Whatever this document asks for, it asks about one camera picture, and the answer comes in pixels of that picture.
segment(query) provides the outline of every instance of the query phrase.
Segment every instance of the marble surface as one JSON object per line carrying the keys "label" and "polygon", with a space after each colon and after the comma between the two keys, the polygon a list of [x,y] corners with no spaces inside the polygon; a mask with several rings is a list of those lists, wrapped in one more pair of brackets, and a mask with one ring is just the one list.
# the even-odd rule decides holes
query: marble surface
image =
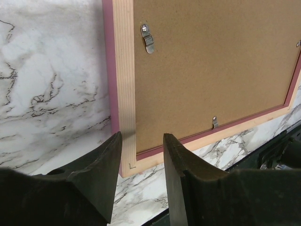
{"label": "marble surface", "polygon": [[[0,167],[46,174],[110,134],[100,0],[0,2]],[[194,153],[226,169],[301,119],[294,109]],[[163,164],[118,178],[113,226],[140,226],[168,207]]]}

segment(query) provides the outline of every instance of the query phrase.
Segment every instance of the pink frame edge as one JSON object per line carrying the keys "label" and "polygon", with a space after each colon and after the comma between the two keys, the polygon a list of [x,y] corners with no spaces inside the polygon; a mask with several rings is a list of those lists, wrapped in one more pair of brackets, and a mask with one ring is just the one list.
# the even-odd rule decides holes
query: pink frame edge
{"label": "pink frame edge", "polygon": [[[107,60],[107,73],[108,73],[108,85],[109,85],[109,99],[110,99],[110,111],[111,111],[111,130],[112,134],[119,131],[119,111],[118,111],[118,90],[117,90],[117,77],[116,77],[116,61],[115,61],[115,39],[114,39],[114,21],[113,21],[113,3],[112,0],[103,0],[103,20],[104,20],[104,32],[105,32],[105,45],[106,45],[106,60]],[[297,64],[293,73],[291,84],[287,92],[285,103],[283,105],[268,109],[258,114],[248,116],[246,118],[237,120],[235,122],[220,126],[216,129],[204,131],[186,138],[181,139],[181,143],[185,144],[196,139],[211,135],[224,129],[236,126],[243,122],[253,120],[260,116],[269,114],[271,112],[288,107],[295,89],[299,73],[301,70],[301,60],[299,53]],[[163,146],[154,147],[152,149],[143,151],[137,154],[136,160],[148,158],[163,152]]]}

